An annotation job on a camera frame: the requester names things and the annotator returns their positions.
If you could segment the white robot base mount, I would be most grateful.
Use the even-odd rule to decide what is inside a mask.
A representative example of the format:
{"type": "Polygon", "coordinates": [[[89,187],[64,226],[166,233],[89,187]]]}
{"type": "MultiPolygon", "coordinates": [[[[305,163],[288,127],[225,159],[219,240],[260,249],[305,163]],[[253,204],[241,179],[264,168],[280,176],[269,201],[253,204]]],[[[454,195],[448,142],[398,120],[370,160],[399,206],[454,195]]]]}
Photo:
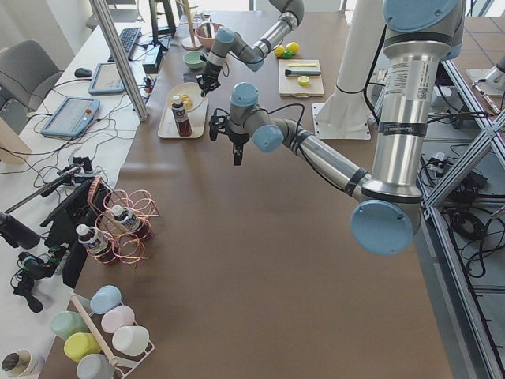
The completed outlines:
{"type": "Polygon", "coordinates": [[[344,48],[335,90],[312,112],[315,135],[321,140],[371,138],[365,102],[366,85],[375,67],[385,30],[383,3],[361,0],[356,4],[344,48]]]}

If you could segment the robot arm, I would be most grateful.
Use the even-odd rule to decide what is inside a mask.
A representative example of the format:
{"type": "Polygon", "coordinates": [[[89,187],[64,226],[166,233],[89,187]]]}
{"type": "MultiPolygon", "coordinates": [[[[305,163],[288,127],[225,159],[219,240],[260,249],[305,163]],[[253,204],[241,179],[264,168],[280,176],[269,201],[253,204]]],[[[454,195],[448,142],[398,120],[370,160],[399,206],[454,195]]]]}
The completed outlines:
{"type": "Polygon", "coordinates": [[[292,120],[273,119],[257,88],[242,82],[230,96],[234,131],[271,152],[286,146],[338,190],[357,200],[350,219],[357,242],[371,253],[392,255],[412,241],[421,221],[417,165],[439,63],[462,42],[462,1],[387,1],[384,53],[390,65],[373,167],[367,171],[292,120]]]}
{"type": "Polygon", "coordinates": [[[219,86],[219,75],[228,54],[233,54],[253,72],[263,65],[264,59],[302,22],[305,14],[303,1],[270,1],[279,12],[279,19],[252,45],[249,46],[238,32],[221,27],[215,34],[214,43],[206,57],[206,65],[197,76],[200,94],[205,97],[219,86]]]}

